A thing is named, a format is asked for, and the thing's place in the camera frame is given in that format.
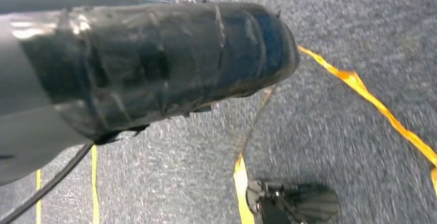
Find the gray carpet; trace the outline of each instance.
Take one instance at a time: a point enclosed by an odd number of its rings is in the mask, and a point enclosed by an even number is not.
[[[299,44],[356,70],[405,126],[437,149],[437,0],[246,1],[282,10]],[[233,167],[262,93],[212,113],[156,123],[99,148],[101,223],[239,223]],[[340,196],[331,223],[437,223],[430,163],[370,104],[307,56],[280,86],[248,147],[250,178],[323,182]],[[44,168],[47,180],[69,150]],[[91,223],[91,165],[43,200],[43,223]],[[34,175],[0,188],[0,210]],[[17,223],[35,223],[35,210]]]

